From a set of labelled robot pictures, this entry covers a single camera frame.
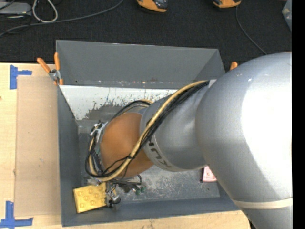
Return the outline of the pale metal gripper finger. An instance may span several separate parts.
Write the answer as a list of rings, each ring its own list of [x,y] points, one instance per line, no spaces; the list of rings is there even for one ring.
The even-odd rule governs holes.
[[[116,195],[114,197],[111,197],[108,201],[108,207],[112,211],[117,211],[120,207],[121,198],[119,195]]]

